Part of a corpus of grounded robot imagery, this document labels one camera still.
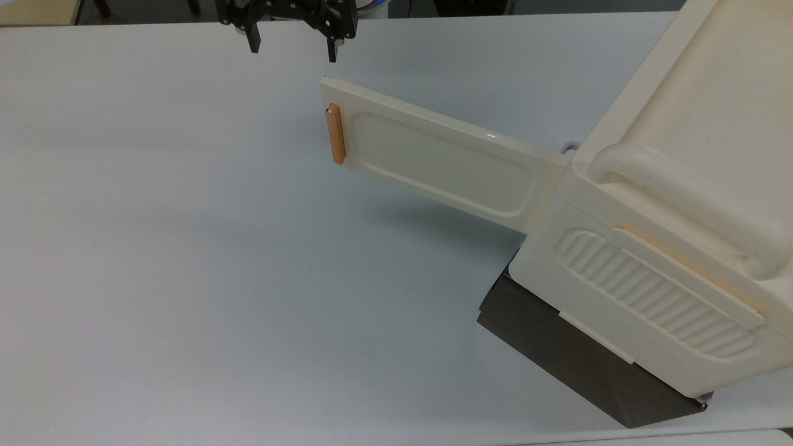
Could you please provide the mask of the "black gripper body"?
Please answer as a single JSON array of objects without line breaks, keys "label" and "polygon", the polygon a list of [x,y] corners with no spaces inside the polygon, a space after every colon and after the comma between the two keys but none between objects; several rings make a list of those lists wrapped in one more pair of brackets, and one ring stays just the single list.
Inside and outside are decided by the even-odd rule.
[{"label": "black gripper body", "polygon": [[257,23],[265,17],[305,22],[330,40],[356,37],[359,23],[354,1],[217,1],[216,13],[249,40],[260,38]]}]

